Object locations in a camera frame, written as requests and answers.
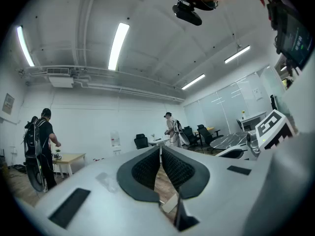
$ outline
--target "black backpack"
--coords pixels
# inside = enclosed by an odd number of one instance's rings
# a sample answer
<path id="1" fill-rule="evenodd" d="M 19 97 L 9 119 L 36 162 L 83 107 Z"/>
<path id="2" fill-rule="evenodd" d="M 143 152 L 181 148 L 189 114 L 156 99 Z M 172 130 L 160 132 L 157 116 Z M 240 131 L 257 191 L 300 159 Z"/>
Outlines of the black backpack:
<path id="1" fill-rule="evenodd" d="M 26 172 L 28 174 L 31 185 L 36 191 L 43 191 L 45 187 L 43 173 L 41 170 L 41 156 L 39 156 L 42 154 L 42 149 L 47 142 L 46 140 L 45 143 L 42 145 L 39 139 L 39 127 L 44 122 L 46 122 L 46 120 L 40 120 L 36 123 L 31 123 L 24 134 L 24 155 Z"/>

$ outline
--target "desk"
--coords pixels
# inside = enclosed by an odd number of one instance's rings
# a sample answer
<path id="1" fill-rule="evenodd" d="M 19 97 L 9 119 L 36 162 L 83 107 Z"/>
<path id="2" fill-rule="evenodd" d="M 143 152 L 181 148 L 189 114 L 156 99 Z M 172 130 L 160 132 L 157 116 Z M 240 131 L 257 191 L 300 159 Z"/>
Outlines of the desk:
<path id="1" fill-rule="evenodd" d="M 62 160 L 57 160 L 57 159 L 53 158 L 53 164 L 57 164 L 62 178 L 64 178 L 64 176 L 63 176 L 63 170 L 60 167 L 61 164 L 67 165 L 69 176 L 72 176 L 71 164 L 73 162 L 83 158 L 84 164 L 85 164 L 85 153 L 84 154 L 62 154 L 62 153 L 60 153 L 60 155 L 63 156 Z"/>
<path id="2" fill-rule="evenodd" d="M 210 142 L 210 146 L 216 149 L 228 149 L 230 147 L 245 144 L 247 132 L 238 132 L 217 138 Z"/>
<path id="3" fill-rule="evenodd" d="M 161 139 L 161 140 L 155 140 L 153 142 L 148 142 L 151 146 L 159 146 L 159 162 L 161 163 L 161 155 L 162 155 L 162 146 L 165 145 L 165 142 L 167 142 L 169 139 Z"/>
<path id="4" fill-rule="evenodd" d="M 207 130 L 210 131 L 210 130 L 213 130 L 215 129 L 214 127 L 207 127 Z M 193 133 L 195 133 L 195 135 L 198 133 L 199 134 L 199 138 L 200 138 L 200 146 L 203 146 L 202 144 L 202 139 L 201 139 L 201 134 L 198 132 L 198 131 L 193 131 Z"/>
<path id="5" fill-rule="evenodd" d="M 256 113 L 254 115 L 250 115 L 250 116 L 246 117 L 246 119 L 242 119 L 242 118 L 238 119 L 241 122 L 241 124 L 242 124 L 242 130 L 245 131 L 244 130 L 244 122 L 257 119 L 257 118 L 259 118 L 262 115 L 265 115 L 265 117 L 266 117 L 266 111 L 265 112 L 259 112 L 259 113 Z"/>

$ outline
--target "camera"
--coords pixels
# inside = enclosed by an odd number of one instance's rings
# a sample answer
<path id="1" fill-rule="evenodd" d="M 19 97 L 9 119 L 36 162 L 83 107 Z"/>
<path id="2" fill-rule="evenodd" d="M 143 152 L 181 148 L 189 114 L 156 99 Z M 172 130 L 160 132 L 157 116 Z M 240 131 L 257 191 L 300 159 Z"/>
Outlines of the camera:
<path id="1" fill-rule="evenodd" d="M 186 5 L 181 0 L 178 0 L 177 4 L 173 6 L 173 12 L 179 19 L 185 20 L 193 25 L 199 26 L 202 24 L 201 18 L 196 12 L 192 5 Z"/>

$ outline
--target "wall sign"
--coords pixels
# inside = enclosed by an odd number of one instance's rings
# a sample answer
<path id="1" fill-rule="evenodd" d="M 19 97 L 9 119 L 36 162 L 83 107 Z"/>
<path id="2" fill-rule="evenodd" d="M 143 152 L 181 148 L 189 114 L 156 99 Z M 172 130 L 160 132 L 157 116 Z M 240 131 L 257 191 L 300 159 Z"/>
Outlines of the wall sign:
<path id="1" fill-rule="evenodd" d="M 10 94 L 7 93 L 5 96 L 4 103 L 3 103 L 2 111 L 10 115 L 12 112 L 13 103 L 14 103 L 14 98 Z"/>

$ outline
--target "black shirt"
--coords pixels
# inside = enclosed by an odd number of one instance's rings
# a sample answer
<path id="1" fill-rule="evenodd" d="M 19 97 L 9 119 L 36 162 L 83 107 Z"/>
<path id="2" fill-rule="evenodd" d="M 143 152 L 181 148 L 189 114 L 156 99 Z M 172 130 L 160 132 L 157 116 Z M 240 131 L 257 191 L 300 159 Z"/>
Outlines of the black shirt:
<path id="1" fill-rule="evenodd" d="M 45 118 L 40 118 L 37 122 L 36 125 L 39 126 L 39 140 L 40 140 L 40 145 L 43 147 L 42 153 L 51 153 L 51 151 L 48 148 L 48 143 L 49 143 L 49 135 L 53 134 L 53 126 L 45 119 Z"/>

